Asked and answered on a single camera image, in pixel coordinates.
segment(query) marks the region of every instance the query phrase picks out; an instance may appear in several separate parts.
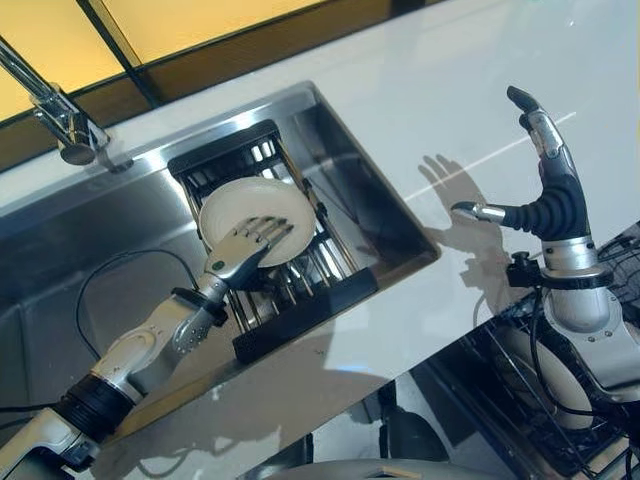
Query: kitchen counter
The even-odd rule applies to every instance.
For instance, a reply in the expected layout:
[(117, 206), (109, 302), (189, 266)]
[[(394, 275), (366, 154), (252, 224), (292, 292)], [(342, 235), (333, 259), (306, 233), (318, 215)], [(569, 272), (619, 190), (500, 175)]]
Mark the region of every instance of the kitchen counter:
[[(522, 233), (452, 220), (462, 199), (527, 203), (533, 146), (507, 100), (530, 91), (556, 119), (598, 244), (640, 218), (637, 3), (449, 0), (109, 129), (113, 155), (311, 80), (405, 200), (440, 258), (229, 382), (105, 448), (89, 478), (232, 478), (487, 320), (522, 294)], [(0, 175), (0, 214), (92, 175), (49, 153)]]

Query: black rubber joint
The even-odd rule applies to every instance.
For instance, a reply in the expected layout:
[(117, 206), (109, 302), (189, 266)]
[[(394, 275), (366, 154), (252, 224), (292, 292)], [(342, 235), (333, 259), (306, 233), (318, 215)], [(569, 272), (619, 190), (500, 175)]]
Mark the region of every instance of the black rubber joint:
[(171, 293), (198, 308), (206, 310), (213, 317), (213, 324), (216, 327), (221, 327), (227, 321), (228, 316), (227, 312), (224, 311), (224, 303), (212, 302), (202, 293), (190, 288), (176, 287), (171, 290)]
[(115, 432), (135, 404), (94, 375), (87, 375), (53, 407), (58, 415), (95, 442)]
[(545, 242), (590, 233), (584, 194), (578, 180), (571, 175), (562, 175), (546, 184), (542, 195), (528, 205), (499, 207), (505, 211), (502, 225), (531, 232)]

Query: black cable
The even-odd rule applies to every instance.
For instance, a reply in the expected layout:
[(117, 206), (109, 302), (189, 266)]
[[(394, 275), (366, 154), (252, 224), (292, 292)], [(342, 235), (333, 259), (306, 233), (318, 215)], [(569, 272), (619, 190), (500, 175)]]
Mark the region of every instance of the black cable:
[(633, 473), (631, 469), (631, 461), (633, 460), (633, 450), (631, 447), (627, 449), (627, 453), (624, 456), (624, 472), (626, 480), (633, 480)]
[(0, 430), (4, 430), (6, 428), (15, 427), (16, 425), (22, 425), (24, 423), (29, 423), (32, 417), (18, 418), (17, 420), (11, 420), (7, 423), (0, 424)]
[(549, 398), (551, 403), (553, 403), (558, 410), (562, 410), (565, 413), (570, 413), (572, 415), (583, 415), (587, 417), (596, 417), (598, 415), (603, 415), (602, 412), (598, 412), (596, 410), (588, 411), (588, 410), (576, 410), (575, 408), (569, 408), (562, 403), (560, 403), (556, 397), (553, 396), (551, 390), (549, 389), (549, 385), (547, 381), (544, 379), (542, 375), (542, 369), (540, 368), (540, 358), (538, 357), (538, 322), (540, 320), (540, 304), (542, 302), (542, 292), (539, 288), (536, 289), (536, 300), (533, 305), (533, 312), (531, 313), (531, 326), (529, 328), (529, 346), (531, 348), (531, 358), (533, 360), (533, 368), (536, 372), (536, 376), (538, 377), (538, 381), (540, 382), (540, 386), (542, 387), (542, 391)]
[(80, 286), (80, 290), (78, 291), (78, 297), (76, 298), (76, 305), (75, 305), (75, 309), (74, 309), (74, 320), (75, 320), (75, 324), (76, 324), (76, 330), (78, 332), (78, 334), (80, 335), (80, 339), (82, 340), (82, 342), (84, 343), (85, 347), (87, 347), (87, 349), (91, 352), (91, 355), (93, 355), (93, 357), (96, 360), (100, 360), (100, 354), (98, 353), (98, 350), (96, 350), (96, 348), (91, 344), (91, 342), (89, 341), (89, 339), (86, 337), (86, 335), (84, 334), (84, 332), (82, 331), (82, 327), (80, 325), (80, 305), (82, 304), (82, 297), (84, 296), (84, 293), (87, 289), (87, 286), (89, 285), (89, 282), (91, 281), (91, 279), (93, 279), (96, 275), (98, 275), (98, 273), (100, 273), (101, 271), (103, 271), (105, 268), (107, 268), (108, 266), (112, 265), (115, 262), (118, 262), (120, 260), (123, 260), (125, 258), (129, 258), (129, 257), (133, 257), (133, 256), (137, 256), (137, 255), (144, 255), (147, 253), (164, 253), (166, 255), (170, 255), (171, 257), (175, 258), (176, 260), (178, 260), (180, 262), (180, 264), (182, 265), (182, 267), (184, 268), (187, 276), (189, 277), (189, 281), (191, 282), (191, 284), (193, 285), (194, 289), (198, 289), (198, 283), (196, 282), (196, 278), (193, 275), (193, 272), (191, 272), (191, 269), (189, 268), (189, 265), (187, 265), (187, 262), (180, 257), (179, 255), (177, 255), (176, 253), (173, 253), (169, 250), (164, 250), (162, 248), (149, 248), (149, 249), (145, 249), (145, 250), (132, 250), (129, 252), (123, 252), (123, 253), (119, 253), (117, 255), (114, 255), (113, 257), (111, 257), (109, 260), (107, 260), (106, 262), (104, 262), (103, 264), (101, 264), (99, 267), (97, 267), (93, 272), (91, 272), (89, 274), (89, 276), (87, 278), (84, 279), (84, 281), (82, 282), (82, 285)]
[(24, 413), (33, 412), (34, 410), (42, 410), (43, 408), (53, 407), (55, 403), (41, 403), (39, 405), (27, 405), (23, 407), (0, 407), (0, 413)]

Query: black dish rack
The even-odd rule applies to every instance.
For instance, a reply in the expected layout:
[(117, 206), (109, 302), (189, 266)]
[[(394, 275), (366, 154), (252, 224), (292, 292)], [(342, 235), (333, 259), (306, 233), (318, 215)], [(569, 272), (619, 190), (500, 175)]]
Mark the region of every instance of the black dish rack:
[(377, 291), (373, 273), (358, 268), (325, 205), (291, 161), (273, 121), (173, 158), (168, 168), (184, 189), (196, 221), (204, 200), (214, 190), (250, 176), (295, 184), (316, 213), (316, 231), (303, 253), (284, 265), (261, 269), (250, 284), (251, 291), (227, 295), (241, 331), (233, 340), (240, 362), (261, 358)]

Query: silver metal arm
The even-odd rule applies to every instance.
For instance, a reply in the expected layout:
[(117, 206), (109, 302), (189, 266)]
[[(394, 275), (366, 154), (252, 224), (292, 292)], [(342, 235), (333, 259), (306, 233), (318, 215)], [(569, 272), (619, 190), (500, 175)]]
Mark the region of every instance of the silver metal arm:
[(571, 342), (605, 398), (615, 403), (640, 400), (640, 335), (623, 321), (620, 303), (607, 289), (610, 272), (598, 264), (569, 149), (531, 95), (515, 87), (509, 87), (507, 95), (523, 111), (520, 125), (540, 158), (542, 194), (520, 207), (459, 202), (452, 210), (531, 231), (542, 240), (545, 267), (538, 271), (538, 283), (527, 286), (546, 287), (543, 305), (550, 325)]
[(0, 479), (11, 478), (38, 447), (77, 471), (87, 468), (128, 412), (171, 376), (212, 326), (220, 326), (216, 309), (223, 308), (229, 288), (241, 289), (292, 229), (284, 218), (261, 217), (229, 232), (207, 258), (197, 291), (175, 293), (158, 305), (142, 325), (118, 338), (55, 407), (42, 410), (0, 449)]
[(0, 36), (0, 65), (29, 92), (34, 116), (58, 139), (62, 159), (86, 165), (109, 142), (109, 136), (75, 105), (58, 85), (47, 83)]

